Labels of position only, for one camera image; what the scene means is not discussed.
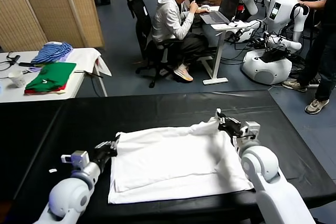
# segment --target desk leg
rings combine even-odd
[[[100,76],[100,72],[99,72],[99,69],[98,69],[98,67],[97,67],[97,64],[96,64],[96,63],[94,64],[94,69],[95,69],[95,71],[97,72],[97,75],[99,75],[99,76]],[[103,82],[102,78],[98,78],[98,79],[99,79],[99,82],[100,82],[101,88],[102,88],[102,90],[103,90],[104,96],[105,96],[105,97],[107,97],[107,92],[106,92],[106,89],[105,89],[104,82]]]
[[[219,65],[221,64],[220,60],[221,60],[221,57],[222,57],[223,47],[224,47],[224,43],[225,43],[225,41],[224,41],[225,34],[226,34],[226,31],[223,31],[218,36],[216,58],[213,59],[213,61],[214,61],[213,68],[211,69],[211,67],[209,66],[209,64],[206,62],[206,59],[201,59],[201,62],[203,64],[205,70],[208,72],[208,74],[209,74],[209,76],[211,78],[211,79],[208,79],[208,80],[203,80],[203,84],[204,85],[218,84],[218,83],[228,82],[227,78],[225,78],[225,77],[223,77],[223,78],[217,78]]]

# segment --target hand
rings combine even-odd
[[[192,1],[190,4],[190,12],[191,13],[196,13],[198,9],[198,5],[196,4],[196,1]]]
[[[195,13],[199,14],[199,13],[209,13],[209,12],[210,11],[208,8],[198,8]]]

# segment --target jeans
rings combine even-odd
[[[168,49],[168,61],[178,67],[194,63],[207,49],[209,43],[204,35],[188,33],[182,42],[174,43]]]
[[[315,99],[328,100],[336,84],[336,32],[334,31],[322,29],[319,32],[306,56],[306,65],[298,82],[302,86],[307,86],[317,73],[321,76],[321,82]]]

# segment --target folded clothes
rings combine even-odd
[[[38,55],[31,61],[31,63],[39,64],[56,62],[71,51],[72,46],[66,42],[48,42],[38,52]]]
[[[45,65],[38,76],[26,86],[26,90],[35,92],[50,92],[64,86],[72,71],[75,63],[56,62]]]
[[[71,49],[70,52],[68,52],[63,57],[61,57],[57,62],[66,62],[67,59],[68,59],[68,56],[72,53],[72,51],[73,51],[73,49]],[[35,67],[28,68],[28,71],[34,73],[34,72],[40,72],[41,69],[42,69],[42,66],[41,67],[36,67],[35,66]]]
[[[26,89],[25,94],[46,94],[46,93],[64,94],[65,93],[64,89],[66,88],[66,86],[67,85],[64,84],[62,87],[49,91],[49,92],[36,92],[35,90],[32,90],[32,89]]]

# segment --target humanoid robot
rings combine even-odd
[[[267,48],[285,51],[284,54],[272,54],[266,49],[258,49],[246,53],[241,70],[252,80],[263,84],[275,84],[285,81],[292,67],[291,61],[284,57],[300,50],[299,42],[305,20],[309,13],[307,6],[300,5],[298,0],[265,0],[266,18],[246,23],[235,37],[239,39],[246,31],[266,26],[264,40]],[[294,20],[293,41],[280,35],[282,29]]]
[[[297,189],[287,182],[277,156],[258,141],[260,125],[225,116],[216,110],[218,130],[225,131],[238,147],[241,165],[256,190],[256,200],[266,224],[315,224]],[[71,178],[59,182],[50,192],[49,202],[35,224],[75,224],[84,213],[99,175],[111,156],[117,155],[118,139],[95,147],[91,162],[87,152],[62,155],[72,163]]]

